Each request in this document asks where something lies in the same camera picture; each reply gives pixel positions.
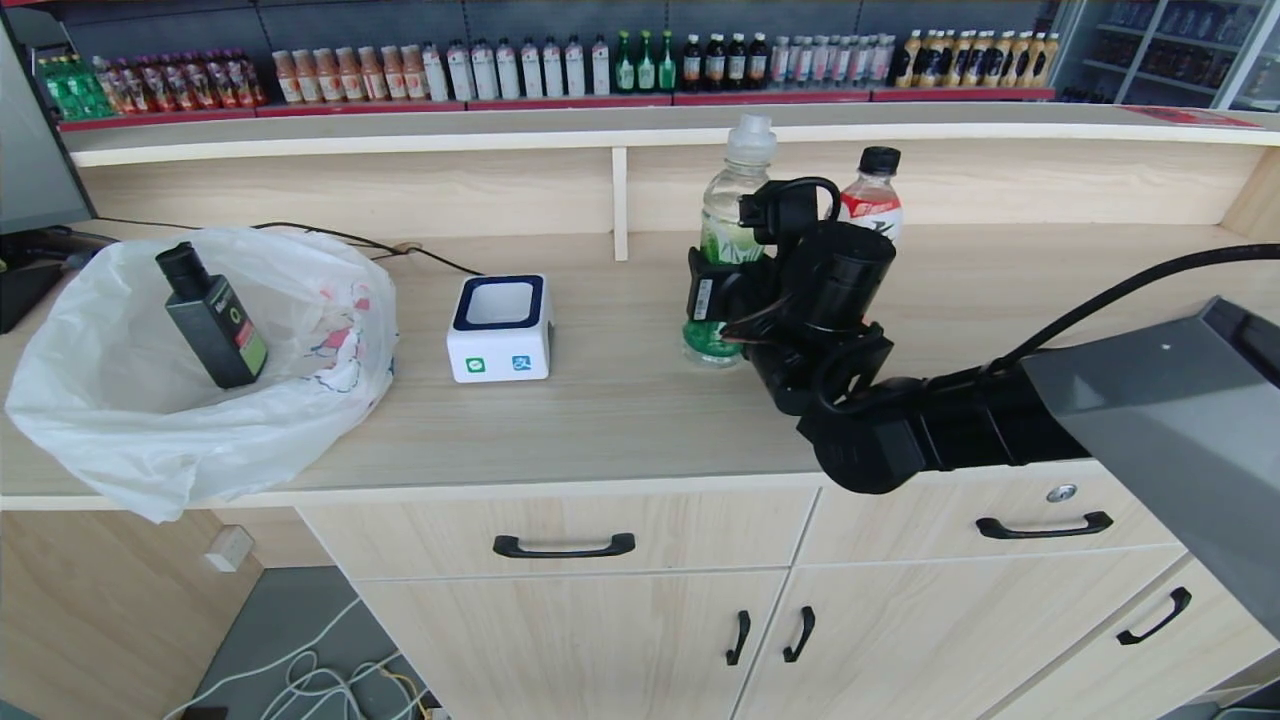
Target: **plastic bag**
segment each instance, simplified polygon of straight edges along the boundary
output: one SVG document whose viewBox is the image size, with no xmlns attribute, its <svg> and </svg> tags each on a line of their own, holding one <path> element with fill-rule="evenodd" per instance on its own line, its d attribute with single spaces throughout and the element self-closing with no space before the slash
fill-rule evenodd
<svg viewBox="0 0 1280 720">
<path fill-rule="evenodd" d="M 220 389 L 164 305 L 156 254 L 191 241 L 268 345 L 259 380 Z M 27 345 L 5 410 L 90 487 L 152 521 L 287 482 L 392 382 L 396 288 L 319 233 L 211 228 L 108 246 Z"/>
</svg>

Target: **black handle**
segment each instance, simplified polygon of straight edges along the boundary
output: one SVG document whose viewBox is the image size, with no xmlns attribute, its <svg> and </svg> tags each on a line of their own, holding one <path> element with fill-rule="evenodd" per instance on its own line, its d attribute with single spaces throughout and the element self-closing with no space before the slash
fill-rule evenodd
<svg viewBox="0 0 1280 720">
<path fill-rule="evenodd" d="M 1160 632 L 1161 628 L 1172 623 L 1174 618 L 1181 615 L 1183 610 L 1187 610 L 1187 606 L 1192 603 L 1192 593 L 1188 592 L 1187 588 L 1178 588 L 1174 592 L 1169 593 L 1169 597 L 1174 601 L 1172 612 L 1170 612 L 1164 620 L 1161 620 L 1158 625 L 1156 625 L 1155 628 L 1147 630 L 1140 635 L 1135 635 L 1129 630 L 1120 633 L 1119 635 L 1116 635 L 1116 639 L 1120 641 L 1120 644 L 1138 644 L 1142 641 L 1149 638 L 1151 635 L 1155 635 L 1156 633 Z"/>
<path fill-rule="evenodd" d="M 742 646 L 746 644 L 746 635 L 751 634 L 751 614 L 746 610 L 737 611 L 737 647 L 724 651 L 724 660 L 730 667 L 737 665 L 742 659 Z"/>
<path fill-rule="evenodd" d="M 800 660 L 800 653 L 804 652 L 804 643 L 809 642 L 809 635 L 813 634 L 813 624 L 817 620 L 813 615 L 813 607 L 809 607 L 808 605 L 801 607 L 800 619 L 804 623 L 804 626 L 800 630 L 800 642 L 796 643 L 795 650 L 790 647 L 782 648 L 783 662 L 795 662 L 796 660 Z"/>
<path fill-rule="evenodd" d="M 626 555 L 636 548 L 636 537 L 632 533 L 617 533 L 609 539 L 608 547 L 599 550 L 564 550 L 564 551 L 539 551 L 520 547 L 520 538 L 515 536 L 498 536 L 493 538 L 493 551 L 503 557 L 520 559 L 548 559 L 548 557 L 614 557 Z"/>
<path fill-rule="evenodd" d="M 995 518 L 982 518 L 975 524 L 978 532 L 995 539 L 1037 539 L 1037 538 L 1073 538 L 1075 536 L 1092 536 L 1101 533 L 1115 524 L 1110 515 L 1098 510 L 1084 514 L 1083 528 L 1068 528 L 1065 530 L 1010 530 L 1004 523 Z"/>
</svg>

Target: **cabinet door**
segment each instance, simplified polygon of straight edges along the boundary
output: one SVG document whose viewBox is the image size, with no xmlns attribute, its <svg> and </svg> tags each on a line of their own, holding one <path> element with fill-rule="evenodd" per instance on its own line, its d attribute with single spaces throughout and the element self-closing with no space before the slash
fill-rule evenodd
<svg viewBox="0 0 1280 720">
<path fill-rule="evenodd" d="M 727 720 L 785 574 L 356 587 L 458 720 Z"/>
<path fill-rule="evenodd" d="M 973 720 L 1181 552 L 797 568 L 735 720 Z"/>
<path fill-rule="evenodd" d="M 1124 638 L 1129 644 L 1120 643 L 1123 633 L 1132 635 Z M 1029 680 L 991 717 L 1153 720 L 1276 646 L 1208 569 L 1188 556 L 1181 569 Z"/>
</svg>

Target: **black bottle cap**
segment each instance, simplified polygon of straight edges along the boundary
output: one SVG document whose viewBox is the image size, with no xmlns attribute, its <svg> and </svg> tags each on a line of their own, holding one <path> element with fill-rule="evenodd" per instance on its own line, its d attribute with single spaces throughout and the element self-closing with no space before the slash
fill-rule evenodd
<svg viewBox="0 0 1280 720">
<path fill-rule="evenodd" d="M 863 150 L 863 159 L 858 163 L 858 172 L 868 176 L 893 176 L 897 174 L 897 163 L 902 159 L 902 152 L 897 147 L 884 147 L 873 145 Z"/>
<path fill-rule="evenodd" d="M 209 295 L 209 288 L 214 286 L 209 270 L 189 242 L 179 242 L 156 255 L 156 264 L 180 300 L 200 300 Z"/>
</svg>

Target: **floor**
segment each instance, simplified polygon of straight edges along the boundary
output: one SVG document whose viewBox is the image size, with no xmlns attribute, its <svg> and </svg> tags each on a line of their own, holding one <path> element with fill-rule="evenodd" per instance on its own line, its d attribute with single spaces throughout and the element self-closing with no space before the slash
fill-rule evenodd
<svg viewBox="0 0 1280 720">
<path fill-rule="evenodd" d="M 260 667 L 311 642 L 355 598 L 355 591 L 337 568 L 268 570 L 250 593 L 196 696 L 228 675 Z M 361 662 L 376 662 L 394 652 L 396 646 L 369 610 L 357 605 L 315 650 L 321 666 L 347 678 Z M 294 676 L 307 667 L 310 666 L 303 665 Z M 411 678 L 419 689 L 422 688 L 421 679 L 404 659 L 393 660 L 388 667 Z M 229 712 L 224 720 L 260 720 L 271 700 L 288 683 L 285 669 L 287 664 L 282 664 L 257 676 L 228 683 L 196 707 L 227 707 Z M 330 678 L 317 678 L 314 682 L 314 687 L 330 684 Z M 404 706 L 404 698 L 396 689 L 394 682 L 379 676 L 376 671 L 355 687 L 355 694 L 367 717 L 392 717 Z M 300 698 L 279 715 L 279 720 L 297 720 L 314 706 L 315 700 Z M 334 698 L 326 701 L 308 720 L 346 717 L 343 703 Z"/>
</svg>

